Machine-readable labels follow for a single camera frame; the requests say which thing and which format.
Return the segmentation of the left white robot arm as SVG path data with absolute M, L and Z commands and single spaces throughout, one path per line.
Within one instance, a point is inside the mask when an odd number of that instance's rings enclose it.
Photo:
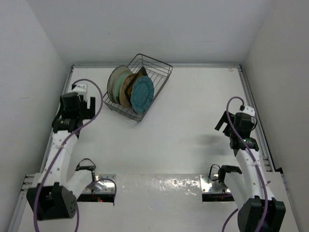
M 77 200 L 93 180 L 95 166 L 78 167 L 67 179 L 73 148 L 83 121 L 95 117 L 96 99 L 85 93 L 69 92 L 60 96 L 60 107 L 52 122 L 52 145 L 44 171 L 27 191 L 27 201 L 38 221 L 73 218 Z

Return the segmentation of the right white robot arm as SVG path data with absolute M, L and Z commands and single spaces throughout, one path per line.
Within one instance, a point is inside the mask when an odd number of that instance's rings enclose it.
M 253 110 L 249 114 L 224 112 L 215 127 L 218 131 L 227 124 L 223 133 L 230 139 L 230 148 L 239 163 L 221 166 L 218 182 L 231 191 L 241 232 L 278 232 L 286 208 L 284 202 L 276 200 L 263 172 L 258 143 L 251 137 L 253 117 Z

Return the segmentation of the light blue flower plate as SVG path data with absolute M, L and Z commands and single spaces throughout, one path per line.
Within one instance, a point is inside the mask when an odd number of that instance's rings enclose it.
M 119 74 L 119 76 L 116 78 L 114 82 L 112 93 L 113 93 L 114 100 L 117 104 L 120 103 L 119 95 L 120 95 L 120 89 L 121 89 L 122 83 L 126 79 L 126 77 L 130 74 L 132 74 L 131 71 L 123 71 L 122 73 Z

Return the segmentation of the black square amber plate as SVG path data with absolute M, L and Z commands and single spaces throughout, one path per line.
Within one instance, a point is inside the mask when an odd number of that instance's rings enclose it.
M 125 88 L 125 96 L 129 100 L 131 97 L 131 92 L 133 89 L 133 85 L 135 84 L 136 80 L 142 76 L 148 76 L 147 71 L 144 66 L 142 66 L 137 73 L 134 74 L 133 78 L 129 81 L 127 87 Z

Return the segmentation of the teal scalloped plate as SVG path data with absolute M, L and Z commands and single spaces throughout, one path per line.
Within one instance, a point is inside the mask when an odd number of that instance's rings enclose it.
M 148 76 L 142 76 L 133 85 L 130 102 L 132 109 L 138 113 L 144 113 L 154 99 L 154 84 Z

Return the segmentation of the tan bird plate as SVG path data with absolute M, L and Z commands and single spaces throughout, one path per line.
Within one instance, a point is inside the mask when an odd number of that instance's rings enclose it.
M 135 77 L 135 73 L 129 74 L 123 81 L 121 88 L 120 88 L 120 93 L 119 93 L 119 101 L 120 104 L 124 107 L 124 108 L 129 108 L 130 107 L 130 102 L 126 97 L 126 93 L 127 93 L 127 87 L 130 84 L 130 82 L 133 80 L 133 78 Z

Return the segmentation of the beige tree pattern plate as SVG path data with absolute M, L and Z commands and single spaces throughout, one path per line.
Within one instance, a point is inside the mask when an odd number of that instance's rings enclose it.
M 108 94 L 109 99 L 113 103 L 116 103 L 115 98 L 114 98 L 113 93 L 112 93 L 114 82 L 115 82 L 116 78 L 124 71 L 130 71 L 130 69 L 127 66 L 124 66 L 124 65 L 118 66 L 117 68 L 115 68 L 112 71 L 112 73 L 111 73 L 111 75 L 108 79 L 107 94 Z

